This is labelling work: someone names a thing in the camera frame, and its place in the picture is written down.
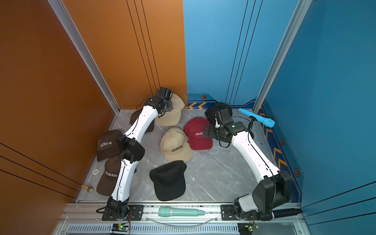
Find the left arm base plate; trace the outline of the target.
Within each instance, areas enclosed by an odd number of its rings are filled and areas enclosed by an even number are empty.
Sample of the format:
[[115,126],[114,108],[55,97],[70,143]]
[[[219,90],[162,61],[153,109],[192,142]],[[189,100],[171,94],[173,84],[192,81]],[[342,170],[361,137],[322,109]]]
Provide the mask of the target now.
[[144,205],[127,205],[118,212],[108,206],[102,214],[102,221],[141,221],[144,212]]

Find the maroon cap front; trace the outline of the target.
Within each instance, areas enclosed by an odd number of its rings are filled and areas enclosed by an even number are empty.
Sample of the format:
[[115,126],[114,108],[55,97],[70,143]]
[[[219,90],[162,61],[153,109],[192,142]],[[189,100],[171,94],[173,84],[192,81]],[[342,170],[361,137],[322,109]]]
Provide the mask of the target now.
[[184,126],[184,133],[192,150],[209,150],[213,147],[212,138],[205,138],[204,131],[210,122],[203,117],[195,117]]

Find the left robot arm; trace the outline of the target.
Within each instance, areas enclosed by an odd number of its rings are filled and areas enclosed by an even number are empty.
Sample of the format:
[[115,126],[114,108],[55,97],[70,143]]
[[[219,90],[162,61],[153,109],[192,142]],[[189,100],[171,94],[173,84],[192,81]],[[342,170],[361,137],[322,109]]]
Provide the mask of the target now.
[[158,93],[146,100],[145,105],[132,124],[131,128],[120,138],[122,152],[120,155],[120,170],[111,196],[107,200],[102,216],[103,221],[125,220],[129,214],[128,201],[130,187],[139,161],[145,155],[141,140],[147,128],[158,115],[163,115],[173,109],[173,91],[160,87]]

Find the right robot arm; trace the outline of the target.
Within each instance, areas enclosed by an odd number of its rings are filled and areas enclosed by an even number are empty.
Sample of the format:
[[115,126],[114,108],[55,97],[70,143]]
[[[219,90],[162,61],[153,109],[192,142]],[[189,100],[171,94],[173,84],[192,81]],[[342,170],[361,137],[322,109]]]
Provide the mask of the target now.
[[291,199],[292,177],[287,171],[280,171],[259,149],[253,140],[251,128],[255,121],[273,126],[271,119],[245,111],[249,115],[249,124],[234,122],[232,111],[226,104],[209,108],[205,115],[209,120],[204,130],[205,138],[217,140],[226,147],[234,146],[246,160],[257,180],[252,193],[234,200],[234,215],[239,220],[254,218],[270,221],[274,218],[294,216],[300,209],[278,210],[277,207]]

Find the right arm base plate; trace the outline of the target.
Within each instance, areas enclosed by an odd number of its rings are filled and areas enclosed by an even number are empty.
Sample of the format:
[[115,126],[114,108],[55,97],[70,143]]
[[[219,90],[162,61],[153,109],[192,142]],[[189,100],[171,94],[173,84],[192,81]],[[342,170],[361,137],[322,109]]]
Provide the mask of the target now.
[[233,204],[223,204],[220,206],[221,219],[223,221],[230,220],[258,220],[257,211],[246,212],[243,215],[237,214]]

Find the beige cap back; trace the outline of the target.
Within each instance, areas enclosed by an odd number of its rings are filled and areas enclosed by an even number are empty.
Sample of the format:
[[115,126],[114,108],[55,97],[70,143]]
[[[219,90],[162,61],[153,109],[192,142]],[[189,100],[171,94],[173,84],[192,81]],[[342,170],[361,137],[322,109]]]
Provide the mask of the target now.
[[176,94],[171,97],[171,103],[173,109],[169,112],[164,113],[164,115],[159,115],[155,118],[155,122],[159,126],[174,126],[178,124],[181,117],[181,111],[185,107],[183,100]]

